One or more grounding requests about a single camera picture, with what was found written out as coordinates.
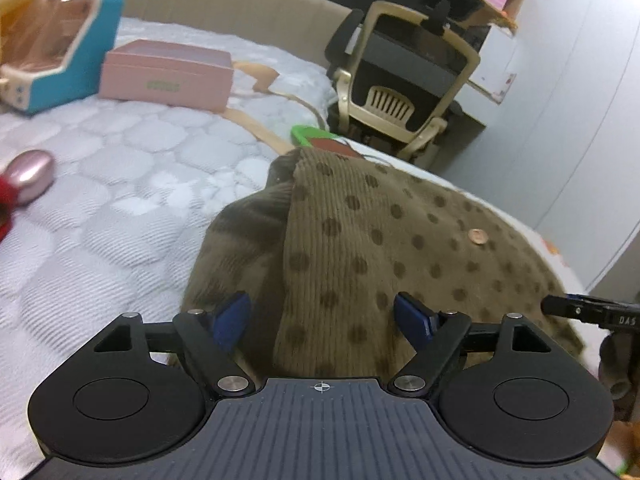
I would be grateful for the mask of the brown polka dot corduroy garment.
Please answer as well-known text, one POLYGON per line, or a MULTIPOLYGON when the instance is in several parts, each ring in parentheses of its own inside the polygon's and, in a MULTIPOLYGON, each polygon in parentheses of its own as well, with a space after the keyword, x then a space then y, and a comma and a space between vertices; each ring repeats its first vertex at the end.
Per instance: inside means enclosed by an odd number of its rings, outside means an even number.
POLYGON ((408 292, 476 322, 523 313, 572 356, 572 326, 541 313, 562 285, 488 207, 395 168, 315 148, 274 160, 266 186, 209 225, 182 305, 236 292, 252 315, 235 355, 255 379, 388 379, 413 356, 393 301, 408 292))

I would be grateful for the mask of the white quilted mattress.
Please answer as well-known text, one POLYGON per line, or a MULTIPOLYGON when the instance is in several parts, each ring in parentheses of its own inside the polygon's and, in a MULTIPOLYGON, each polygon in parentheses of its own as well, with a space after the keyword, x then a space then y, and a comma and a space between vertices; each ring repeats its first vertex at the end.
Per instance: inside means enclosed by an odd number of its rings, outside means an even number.
POLYGON ((167 321, 206 226, 260 190, 274 151, 201 110, 88 98, 1 113, 1 159, 40 148, 55 179, 1 244, 1 474, 42 459, 27 421, 34 389, 116 315, 167 321))

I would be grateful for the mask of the pink metallic oval case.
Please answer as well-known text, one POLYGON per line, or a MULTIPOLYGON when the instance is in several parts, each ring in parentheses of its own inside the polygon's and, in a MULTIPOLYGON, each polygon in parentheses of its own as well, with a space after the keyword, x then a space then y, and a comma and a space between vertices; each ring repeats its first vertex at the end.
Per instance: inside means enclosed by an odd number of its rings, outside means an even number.
POLYGON ((55 160, 50 152, 29 150, 18 154, 1 173, 1 182, 9 185, 17 206, 27 205, 53 184, 55 160))

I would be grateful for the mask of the red fabric garment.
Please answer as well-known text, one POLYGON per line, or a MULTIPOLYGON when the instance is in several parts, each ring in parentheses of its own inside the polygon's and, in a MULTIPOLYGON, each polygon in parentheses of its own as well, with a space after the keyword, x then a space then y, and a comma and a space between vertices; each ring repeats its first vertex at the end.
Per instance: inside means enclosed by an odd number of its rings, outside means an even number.
POLYGON ((17 206, 18 189, 5 174, 0 176, 0 240, 13 228, 13 213, 17 206))

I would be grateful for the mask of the beige and black office chair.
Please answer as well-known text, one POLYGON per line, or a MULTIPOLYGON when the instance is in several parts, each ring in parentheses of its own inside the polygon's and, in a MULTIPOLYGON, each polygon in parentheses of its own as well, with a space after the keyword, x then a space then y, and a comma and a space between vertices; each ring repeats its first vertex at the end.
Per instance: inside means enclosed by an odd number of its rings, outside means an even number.
POLYGON ((382 0, 352 10, 324 50, 337 94, 330 129, 405 162, 423 156, 462 113, 457 95, 480 65, 450 11, 448 0, 424 12, 382 0))

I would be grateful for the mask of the pink rectangular box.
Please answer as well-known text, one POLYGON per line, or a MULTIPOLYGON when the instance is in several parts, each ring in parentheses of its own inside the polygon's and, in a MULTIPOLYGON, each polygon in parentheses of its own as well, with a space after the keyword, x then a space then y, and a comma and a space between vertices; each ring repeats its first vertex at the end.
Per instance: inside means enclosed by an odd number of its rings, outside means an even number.
POLYGON ((139 39, 107 52, 99 96, 220 113, 227 107, 233 74, 226 51, 139 39))

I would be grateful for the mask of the blue and cream toy case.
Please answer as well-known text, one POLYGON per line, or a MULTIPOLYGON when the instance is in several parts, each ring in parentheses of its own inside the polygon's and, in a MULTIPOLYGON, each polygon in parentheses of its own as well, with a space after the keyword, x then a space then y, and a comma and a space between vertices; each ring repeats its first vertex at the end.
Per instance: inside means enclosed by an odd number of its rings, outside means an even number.
POLYGON ((93 96, 124 0, 35 0, 9 32, 1 101, 27 115, 93 96))

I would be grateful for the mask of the beige upholstered bed headboard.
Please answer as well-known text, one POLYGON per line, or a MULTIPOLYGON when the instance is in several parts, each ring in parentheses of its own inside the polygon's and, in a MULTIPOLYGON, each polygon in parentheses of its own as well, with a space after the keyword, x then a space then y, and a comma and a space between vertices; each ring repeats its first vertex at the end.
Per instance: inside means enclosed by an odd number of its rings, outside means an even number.
POLYGON ((328 66, 324 51, 350 10, 329 0, 125 0, 124 15, 228 34, 328 66))

